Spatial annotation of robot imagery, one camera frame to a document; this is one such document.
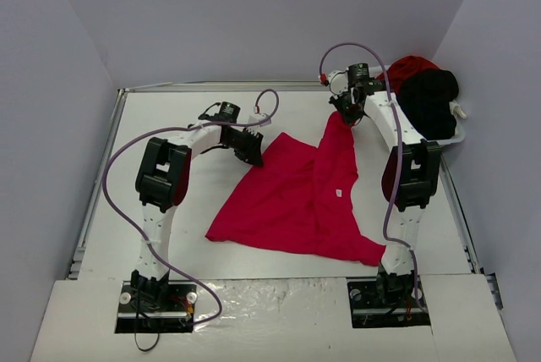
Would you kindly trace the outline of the bright red t shirt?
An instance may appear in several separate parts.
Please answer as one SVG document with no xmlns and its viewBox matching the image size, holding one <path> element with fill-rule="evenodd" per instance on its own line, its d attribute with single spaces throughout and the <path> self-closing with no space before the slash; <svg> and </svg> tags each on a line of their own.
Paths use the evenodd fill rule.
<svg viewBox="0 0 541 362">
<path fill-rule="evenodd" d="M 206 233 L 263 250 L 379 265 L 385 246 L 353 215 L 358 168 L 351 126 L 332 113 L 317 146 L 279 134 L 217 213 Z"/>
</svg>

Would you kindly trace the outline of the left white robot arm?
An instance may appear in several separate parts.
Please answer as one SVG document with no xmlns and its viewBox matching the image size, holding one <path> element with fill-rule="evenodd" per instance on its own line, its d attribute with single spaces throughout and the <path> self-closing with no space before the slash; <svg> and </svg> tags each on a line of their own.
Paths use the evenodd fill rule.
<svg viewBox="0 0 541 362">
<path fill-rule="evenodd" d="M 191 162 L 214 148 L 232 149 L 237 159 L 252 166 L 263 165 L 258 131 L 270 116 L 258 108 L 242 129 L 234 125 L 240 107 L 221 102 L 218 112 L 204 112 L 198 121 L 169 139 L 151 138 L 146 147 L 135 188 L 142 204 L 144 236 L 139 259 L 130 278 L 131 287 L 140 289 L 139 299 L 152 310 L 159 310 L 170 299 L 168 250 L 174 214 L 189 187 Z"/>
</svg>

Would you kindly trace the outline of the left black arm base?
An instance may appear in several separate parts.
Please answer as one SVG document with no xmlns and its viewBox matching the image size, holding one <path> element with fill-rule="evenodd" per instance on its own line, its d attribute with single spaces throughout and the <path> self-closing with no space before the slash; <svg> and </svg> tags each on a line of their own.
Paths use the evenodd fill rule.
<svg viewBox="0 0 541 362">
<path fill-rule="evenodd" d="M 197 299 L 194 284 L 173 281 L 161 304 L 155 305 L 137 300 L 136 289 L 123 282 L 114 333 L 191 333 Z"/>
</svg>

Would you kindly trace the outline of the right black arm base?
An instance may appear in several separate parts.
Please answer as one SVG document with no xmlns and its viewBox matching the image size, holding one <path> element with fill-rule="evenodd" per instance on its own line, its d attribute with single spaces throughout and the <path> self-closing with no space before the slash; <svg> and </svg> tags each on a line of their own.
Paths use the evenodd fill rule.
<svg viewBox="0 0 541 362">
<path fill-rule="evenodd" d="M 354 329 L 430 326 L 429 314 L 419 309 L 404 288 L 387 301 L 380 296 L 375 280 L 347 280 L 347 293 Z"/>
</svg>

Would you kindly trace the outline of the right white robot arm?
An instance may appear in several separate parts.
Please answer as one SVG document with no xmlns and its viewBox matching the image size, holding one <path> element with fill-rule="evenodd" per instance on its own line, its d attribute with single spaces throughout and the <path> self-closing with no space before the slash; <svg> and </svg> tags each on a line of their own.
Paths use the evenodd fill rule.
<svg viewBox="0 0 541 362">
<path fill-rule="evenodd" d="M 357 63 L 327 75 L 330 104 L 343 121 L 354 125 L 369 118 L 383 137 L 389 157 L 381 179 L 388 203 L 383 236 L 386 241 L 375 279 L 376 298 L 394 305 L 414 293 L 418 264 L 413 251 L 424 211 L 438 186 L 441 148 L 426 140 L 410 123 L 395 93 Z"/>
</svg>

